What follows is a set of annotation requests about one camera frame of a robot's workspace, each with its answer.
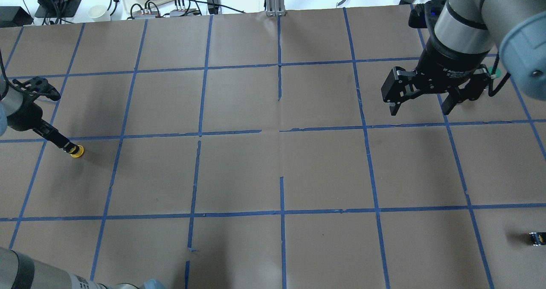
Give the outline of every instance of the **yellow suction cup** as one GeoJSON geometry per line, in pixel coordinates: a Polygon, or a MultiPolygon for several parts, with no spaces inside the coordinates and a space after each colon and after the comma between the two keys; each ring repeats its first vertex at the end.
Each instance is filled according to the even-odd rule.
{"type": "Polygon", "coordinates": [[[72,154],[72,153],[69,152],[70,156],[72,156],[73,158],[79,158],[82,155],[84,155],[84,147],[82,145],[78,145],[78,147],[80,147],[80,150],[78,150],[77,153],[72,154]]]}

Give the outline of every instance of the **black box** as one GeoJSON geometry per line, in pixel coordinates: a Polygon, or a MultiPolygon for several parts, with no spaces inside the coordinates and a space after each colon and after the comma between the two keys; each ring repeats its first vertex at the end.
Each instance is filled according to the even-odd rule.
{"type": "Polygon", "coordinates": [[[34,19],[22,7],[0,6],[0,28],[31,24],[34,19]]]}

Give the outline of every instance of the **white cup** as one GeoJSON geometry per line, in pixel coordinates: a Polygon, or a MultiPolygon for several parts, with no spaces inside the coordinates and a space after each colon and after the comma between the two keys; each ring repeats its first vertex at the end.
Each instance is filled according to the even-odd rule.
{"type": "Polygon", "coordinates": [[[93,19],[93,21],[110,21],[110,13],[104,5],[95,5],[91,7],[87,12],[87,15],[93,19]]]}

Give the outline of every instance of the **black power adapter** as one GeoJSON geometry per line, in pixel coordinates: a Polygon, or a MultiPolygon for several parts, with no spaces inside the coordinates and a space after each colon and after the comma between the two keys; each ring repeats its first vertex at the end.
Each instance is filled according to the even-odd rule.
{"type": "Polygon", "coordinates": [[[220,0],[206,0],[207,3],[209,3],[209,14],[210,15],[218,15],[219,6],[214,4],[220,4],[220,0]]]}

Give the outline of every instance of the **grid of blue tape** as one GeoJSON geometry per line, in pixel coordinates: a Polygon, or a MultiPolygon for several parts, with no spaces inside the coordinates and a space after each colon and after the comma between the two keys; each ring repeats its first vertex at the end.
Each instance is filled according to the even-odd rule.
{"type": "MultiPolygon", "coordinates": [[[[538,144],[540,146],[540,150],[542,151],[542,154],[544,156],[544,159],[546,159],[546,151],[544,149],[544,145],[542,144],[542,141],[540,140],[540,136],[538,135],[538,132],[535,127],[535,123],[540,122],[546,122],[546,119],[542,120],[533,120],[531,118],[531,115],[529,111],[527,110],[527,107],[524,103],[524,100],[517,89],[517,86],[513,84],[515,91],[517,93],[517,97],[520,100],[521,106],[524,109],[524,112],[527,116],[527,120],[513,120],[513,121],[493,121],[493,122],[459,122],[459,123],[450,123],[447,116],[444,116],[444,123],[418,123],[418,124],[402,124],[402,125],[367,125],[366,119],[363,113],[363,107],[362,107],[362,98],[360,95],[360,84],[359,84],[359,78],[358,78],[358,71],[357,71],[357,63],[363,63],[363,62],[369,62],[369,61],[397,61],[397,60],[417,60],[417,57],[408,57],[408,58],[386,58],[386,59],[356,59],[355,53],[354,53],[354,46],[353,46],[353,40],[351,36],[351,27],[349,24],[349,18],[347,16],[347,11],[345,8],[343,8],[343,16],[345,17],[345,24],[347,26],[347,34],[349,36],[349,45],[351,48],[351,60],[338,60],[338,61],[314,61],[314,62],[302,62],[302,63],[282,63],[281,62],[281,17],[278,17],[277,19],[277,42],[278,42],[278,56],[279,60],[277,64],[261,64],[261,65],[239,65],[239,66],[224,66],[224,67],[209,67],[208,61],[209,61],[209,50],[210,50],[210,38],[211,38],[211,31],[212,31],[212,22],[213,22],[213,16],[210,17],[209,20],[209,28],[208,28],[208,36],[207,36],[207,46],[206,46],[206,54],[205,54],[205,66],[204,67],[193,67],[193,68],[172,68],[172,69],[155,69],[155,70],[138,70],[139,62],[140,62],[140,55],[142,53],[142,46],[144,44],[144,39],[146,35],[146,28],[148,26],[148,20],[145,20],[144,22],[144,28],[142,30],[142,38],[140,41],[139,51],[138,51],[138,57],[136,59],[135,68],[133,71],[117,71],[117,72],[109,72],[109,73],[72,73],[70,74],[70,70],[72,68],[72,64],[74,62],[74,58],[76,57],[76,52],[78,50],[78,46],[80,44],[80,40],[82,37],[82,34],[84,32],[85,24],[82,24],[80,34],[78,36],[78,40],[76,42],[76,46],[74,48],[74,52],[72,53],[72,57],[70,60],[69,67],[67,69],[67,72],[63,75],[43,75],[43,77],[63,77],[63,83],[60,90],[60,94],[62,95],[64,91],[64,87],[66,85],[68,77],[78,77],[78,76],[96,76],[96,75],[113,75],[113,74],[122,74],[122,73],[132,73],[133,77],[131,79],[131,86],[129,89],[129,95],[127,99],[127,104],[125,107],[125,115],[123,118],[123,125],[121,129],[120,136],[110,136],[110,137],[72,137],[71,140],[111,140],[111,139],[117,139],[119,140],[119,147],[117,149],[116,158],[113,165],[113,172],[111,176],[111,182],[110,182],[110,188],[107,194],[107,200],[104,206],[104,212],[102,216],[69,216],[69,217],[23,217],[23,214],[25,212],[25,208],[29,199],[29,196],[32,191],[32,186],[34,184],[36,174],[38,172],[38,168],[40,165],[41,158],[44,154],[46,141],[43,139],[25,139],[25,140],[0,140],[0,143],[28,143],[28,142],[43,142],[43,145],[41,147],[41,151],[38,156],[38,160],[35,164],[35,168],[32,174],[31,182],[29,184],[29,188],[27,190],[27,193],[25,195],[25,199],[23,201],[23,205],[21,207],[21,211],[19,213],[19,216],[16,218],[0,218],[0,222],[16,222],[15,230],[12,235],[12,239],[10,242],[10,248],[13,247],[13,244],[15,242],[15,239],[17,237],[17,232],[19,230],[19,226],[21,222],[29,222],[29,221],[74,221],[74,220],[101,220],[101,228],[99,229],[99,236],[97,239],[97,245],[96,250],[93,258],[93,265],[92,270],[90,273],[90,278],[94,278],[94,274],[96,271],[99,251],[101,248],[101,242],[103,238],[104,233],[104,226],[108,219],[175,219],[175,218],[188,218],[189,219],[189,235],[188,235],[188,243],[187,246],[190,250],[193,250],[192,248],[192,242],[193,242],[193,223],[194,219],[200,218],[200,217],[236,217],[236,216],[259,216],[259,215],[280,215],[281,217],[281,242],[282,242],[282,287],[284,289],[287,288],[287,266],[286,266],[286,241],[285,241],[285,215],[296,215],[296,214],[320,214],[320,213],[375,213],[376,214],[376,220],[377,220],[377,231],[378,231],[378,238],[380,242],[380,253],[382,258],[382,264],[383,264],[383,271],[384,271],[384,279],[386,283],[386,288],[390,289],[390,281],[389,281],[389,274],[388,274],[388,266],[386,263],[386,253],[385,253],[385,245],[383,241],[383,233],[382,233],[382,225],[380,220],[380,214],[384,212],[408,212],[408,211],[445,211],[445,210],[468,210],[470,213],[470,218],[472,219],[472,225],[474,228],[474,233],[476,234],[476,240],[478,242],[478,247],[480,250],[480,255],[483,260],[486,276],[489,282],[489,286],[491,289],[494,288],[493,279],[491,277],[489,266],[487,263],[487,259],[485,256],[485,252],[482,246],[482,241],[479,235],[479,229],[478,225],[476,223],[476,218],[474,217],[474,210],[479,209],[509,209],[509,208],[528,208],[528,207],[546,207],[546,203],[530,203],[530,204],[499,204],[499,205],[473,205],[470,201],[470,196],[468,195],[467,188],[466,188],[466,182],[464,179],[464,173],[462,172],[462,167],[460,164],[460,159],[458,157],[458,153],[456,150],[456,145],[453,140],[453,136],[451,133],[451,126],[472,126],[472,125],[480,125],[480,124],[530,124],[532,127],[532,130],[534,132],[534,135],[538,141],[538,144]],[[119,155],[121,153],[121,147],[123,145],[123,139],[128,138],[145,138],[145,137],[192,137],[192,136],[198,136],[203,137],[207,135],[222,135],[222,134],[248,134],[248,133],[260,133],[261,130],[239,130],[239,131],[215,131],[215,132],[203,132],[203,107],[205,103],[205,93],[206,93],[206,75],[207,71],[210,69],[236,69],[236,68],[253,68],[253,67],[273,67],[278,66],[279,68],[279,99],[282,97],[282,67],[283,66],[297,66],[297,65],[320,65],[320,64],[343,64],[343,63],[351,63],[353,64],[353,72],[355,77],[355,83],[356,83],[356,89],[357,89],[357,99],[359,102],[359,110],[360,110],[360,117],[362,120],[361,126],[343,126],[343,127],[320,127],[320,128],[294,128],[290,130],[280,130],[280,132],[298,132],[298,131],[320,131],[320,130],[362,130],[363,131],[363,137],[365,140],[365,148],[366,148],[366,155],[367,155],[367,161],[370,171],[370,179],[371,179],[371,185],[372,185],[372,193],[374,196],[374,207],[373,208],[363,208],[363,209],[316,209],[316,210],[285,210],[285,190],[284,190],[284,178],[281,177],[279,181],[279,187],[280,187],[280,210],[270,210],[270,211],[247,211],[247,212],[240,212],[240,213],[195,213],[195,201],[197,200],[197,178],[199,176],[199,156],[201,151],[201,141],[198,141],[197,143],[197,156],[195,159],[195,177],[194,177],[194,183],[193,183],[193,194],[192,194],[192,205],[191,205],[191,212],[190,213],[173,213],[173,214],[158,214],[158,215],[108,215],[108,208],[109,208],[109,202],[111,198],[111,192],[112,192],[112,186],[115,180],[116,171],[117,171],[117,165],[119,162],[119,155]],[[200,113],[199,113],[199,131],[196,133],[185,133],[185,134],[141,134],[141,135],[125,135],[125,126],[127,124],[127,116],[129,112],[129,107],[131,105],[131,96],[133,92],[133,87],[135,83],[135,79],[138,73],[161,73],[166,71],[186,71],[186,70],[203,70],[203,88],[201,92],[201,105],[200,105],[200,113]],[[462,181],[462,187],[463,191],[466,196],[467,205],[466,206],[445,206],[445,207],[390,207],[390,208],[381,208],[380,204],[377,199],[377,190],[375,186],[375,177],[374,177],[374,169],[373,169],[373,162],[372,162],[372,156],[370,153],[370,147],[369,147],[369,141],[368,141],[368,135],[367,130],[373,129],[373,128],[411,128],[411,127],[430,127],[430,126],[445,126],[446,130],[448,132],[449,139],[451,141],[452,150],[454,154],[454,158],[456,159],[457,168],[459,171],[459,176],[462,181]]],[[[17,47],[17,44],[19,43],[19,40],[21,38],[21,34],[23,32],[23,28],[21,28],[14,47],[12,51],[9,54],[9,57],[6,61],[6,67],[8,67],[12,56],[15,52],[15,49],[17,47]]],[[[419,38],[421,40],[422,46],[425,46],[423,36],[421,34],[421,31],[419,32],[419,38]]],[[[441,104],[442,100],[441,97],[438,96],[438,100],[441,104]]],[[[58,110],[59,103],[57,102],[55,109],[53,111],[52,118],[50,120],[50,123],[53,124],[53,121],[55,120],[55,116],[58,110]]],[[[191,267],[191,262],[186,262],[186,268],[185,268],[185,288],[188,287],[189,283],[189,270],[191,267]]]]}

